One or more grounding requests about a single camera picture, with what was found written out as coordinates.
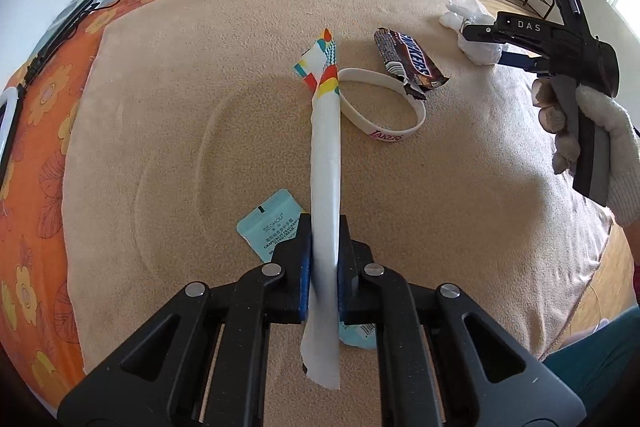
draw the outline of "orange fabric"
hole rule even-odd
[[[104,27],[154,0],[122,0],[89,15],[28,90],[0,188],[0,342],[51,406],[84,377],[66,289],[62,229],[65,155]],[[9,81],[16,86],[26,65]]]

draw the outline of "white plastic bag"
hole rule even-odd
[[[472,12],[453,1],[447,3],[449,10],[440,17],[440,24],[458,33],[458,47],[476,66],[497,64],[506,51],[508,44],[491,44],[488,42],[469,42],[462,36],[462,28],[466,24],[493,24],[495,19],[488,14]]]

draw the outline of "gloved hand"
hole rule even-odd
[[[566,117],[555,93],[545,78],[534,81],[533,105],[541,107],[538,118],[543,129],[556,134],[554,172],[566,171],[580,155],[578,140],[566,131]],[[587,86],[575,92],[578,107],[587,118],[603,127],[610,136],[609,196],[607,206],[622,227],[640,219],[639,140],[628,112],[612,98]]]

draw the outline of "rubber bracelet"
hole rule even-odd
[[[391,89],[392,91],[400,94],[409,103],[409,105],[414,108],[417,122],[416,125],[411,127],[411,129],[406,129],[404,131],[394,131],[367,120],[353,107],[353,105],[349,103],[342,94],[342,90],[340,90],[340,110],[343,115],[345,115],[358,129],[363,131],[364,134],[367,134],[376,140],[383,142],[402,141],[420,129],[427,118],[427,111],[424,108],[424,102],[422,102],[422,100],[416,100],[414,97],[405,93],[404,87],[402,87],[402,82],[392,76],[376,73],[375,71],[347,68],[338,72],[338,85],[340,85],[341,82],[360,82],[361,84],[372,84],[373,86],[386,87],[386,89]]]

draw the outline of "person's leg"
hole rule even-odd
[[[543,363],[580,397],[589,413],[607,396],[639,347],[640,308],[634,306]]]

